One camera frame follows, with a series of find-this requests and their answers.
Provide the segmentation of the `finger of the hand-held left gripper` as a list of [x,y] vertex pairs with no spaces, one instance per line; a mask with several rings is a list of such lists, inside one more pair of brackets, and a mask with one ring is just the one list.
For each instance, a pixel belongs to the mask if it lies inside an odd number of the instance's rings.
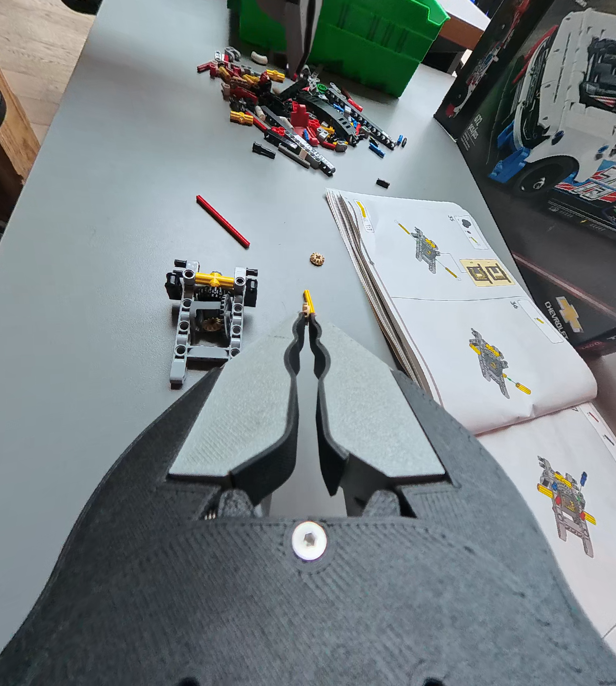
[[323,1],[299,2],[299,72],[311,53],[322,5]]
[[286,36],[286,56],[291,73],[299,73],[306,61],[309,37],[308,1],[285,1],[282,20]]

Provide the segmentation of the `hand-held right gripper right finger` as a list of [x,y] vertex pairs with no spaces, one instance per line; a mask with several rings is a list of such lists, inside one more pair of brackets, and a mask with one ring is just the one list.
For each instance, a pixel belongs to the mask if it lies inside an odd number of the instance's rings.
[[331,495],[369,498],[397,486],[445,482],[446,469],[394,370],[335,325],[309,317],[318,379],[321,475]]

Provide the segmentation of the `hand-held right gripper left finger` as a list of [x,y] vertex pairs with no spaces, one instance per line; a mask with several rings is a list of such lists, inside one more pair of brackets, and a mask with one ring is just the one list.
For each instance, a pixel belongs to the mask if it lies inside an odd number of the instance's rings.
[[303,340],[297,314],[221,368],[170,478],[239,489],[253,505],[286,482],[296,459]]

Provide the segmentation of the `grey lego frame assembly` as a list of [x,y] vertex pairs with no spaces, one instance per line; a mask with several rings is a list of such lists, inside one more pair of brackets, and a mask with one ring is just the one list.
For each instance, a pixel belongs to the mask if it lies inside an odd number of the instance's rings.
[[256,306],[258,277],[254,268],[236,267],[230,277],[203,272],[196,261],[175,260],[165,281],[176,316],[172,388],[183,386],[194,362],[223,364],[241,352],[244,314]]

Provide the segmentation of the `pile of lego pieces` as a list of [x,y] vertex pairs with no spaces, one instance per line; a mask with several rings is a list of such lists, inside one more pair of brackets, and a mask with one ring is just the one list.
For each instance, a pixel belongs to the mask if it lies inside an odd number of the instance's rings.
[[256,52],[251,58],[261,70],[244,64],[241,58],[238,49],[227,46],[197,65],[196,71],[219,82],[221,96],[230,107],[231,123],[256,128],[262,134],[259,143],[301,167],[332,177],[336,167],[325,151],[343,154],[364,142],[384,159],[387,151],[406,146],[405,135],[389,135],[365,116],[347,90],[322,82],[309,66],[280,89],[285,72],[269,68],[267,59]]

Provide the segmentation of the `white lego instruction booklet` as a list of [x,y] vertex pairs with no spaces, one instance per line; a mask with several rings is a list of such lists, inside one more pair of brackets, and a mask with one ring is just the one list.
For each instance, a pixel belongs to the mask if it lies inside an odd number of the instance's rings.
[[616,646],[616,436],[590,369],[460,205],[326,199],[404,369],[481,436]]

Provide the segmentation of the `red long lego axle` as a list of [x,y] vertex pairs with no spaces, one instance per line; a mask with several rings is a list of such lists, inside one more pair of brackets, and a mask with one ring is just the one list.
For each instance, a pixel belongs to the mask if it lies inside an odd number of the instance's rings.
[[222,227],[234,240],[240,244],[245,250],[250,248],[250,241],[239,230],[237,230],[230,221],[228,221],[216,208],[214,208],[207,200],[200,194],[195,196],[198,206],[200,206],[207,215],[209,215],[220,227]]

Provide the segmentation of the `black lego car box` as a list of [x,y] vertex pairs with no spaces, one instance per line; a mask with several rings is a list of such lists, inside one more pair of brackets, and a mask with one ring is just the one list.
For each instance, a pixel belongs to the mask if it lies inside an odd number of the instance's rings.
[[536,305],[616,350],[616,1],[501,1],[435,119]]

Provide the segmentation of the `green plastic bin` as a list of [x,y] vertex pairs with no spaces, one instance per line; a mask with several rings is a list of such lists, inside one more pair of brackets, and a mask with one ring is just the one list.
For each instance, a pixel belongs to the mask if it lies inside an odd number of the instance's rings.
[[323,1],[307,64],[400,97],[448,21],[438,1]]

